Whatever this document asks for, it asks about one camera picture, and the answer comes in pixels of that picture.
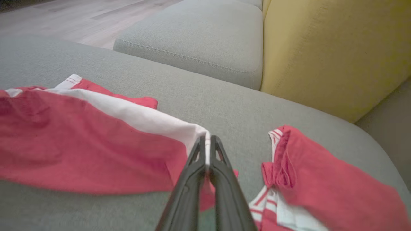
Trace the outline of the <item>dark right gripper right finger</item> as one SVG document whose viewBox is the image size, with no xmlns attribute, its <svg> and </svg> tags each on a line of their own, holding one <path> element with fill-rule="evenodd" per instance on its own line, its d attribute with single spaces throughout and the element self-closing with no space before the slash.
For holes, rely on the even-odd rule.
<svg viewBox="0 0 411 231">
<path fill-rule="evenodd" d="M 216 230 L 257 231 L 221 139 L 216 135 L 210 138 L 209 175 L 215 187 Z"/>
</svg>

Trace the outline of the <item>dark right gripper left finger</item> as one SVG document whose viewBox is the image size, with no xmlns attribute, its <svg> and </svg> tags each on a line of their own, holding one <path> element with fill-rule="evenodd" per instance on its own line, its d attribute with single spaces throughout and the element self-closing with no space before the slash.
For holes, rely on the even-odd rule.
<svg viewBox="0 0 411 231">
<path fill-rule="evenodd" d="M 199 137 L 163 210 L 156 231 L 197 231 L 206 172 L 206 137 Z"/>
</svg>

